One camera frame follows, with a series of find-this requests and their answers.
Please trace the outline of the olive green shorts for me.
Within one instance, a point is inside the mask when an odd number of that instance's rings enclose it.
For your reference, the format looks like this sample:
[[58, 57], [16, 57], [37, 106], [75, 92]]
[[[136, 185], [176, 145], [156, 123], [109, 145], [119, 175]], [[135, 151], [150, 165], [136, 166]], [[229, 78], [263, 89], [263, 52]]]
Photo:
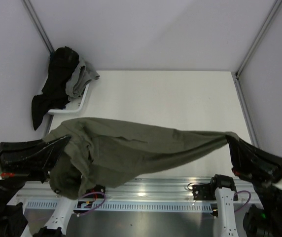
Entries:
[[233, 132], [183, 131], [106, 118], [74, 118], [44, 141], [70, 136], [54, 168], [53, 192], [78, 199], [97, 185], [116, 188], [135, 177], [185, 165], [238, 140]]

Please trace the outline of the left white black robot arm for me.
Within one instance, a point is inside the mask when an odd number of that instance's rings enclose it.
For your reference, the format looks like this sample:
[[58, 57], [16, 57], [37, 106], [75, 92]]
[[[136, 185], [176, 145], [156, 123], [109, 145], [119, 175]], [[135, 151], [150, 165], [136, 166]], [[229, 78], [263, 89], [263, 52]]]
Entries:
[[28, 181], [44, 183], [70, 136], [0, 143], [0, 237], [64, 237], [76, 202], [19, 198]]

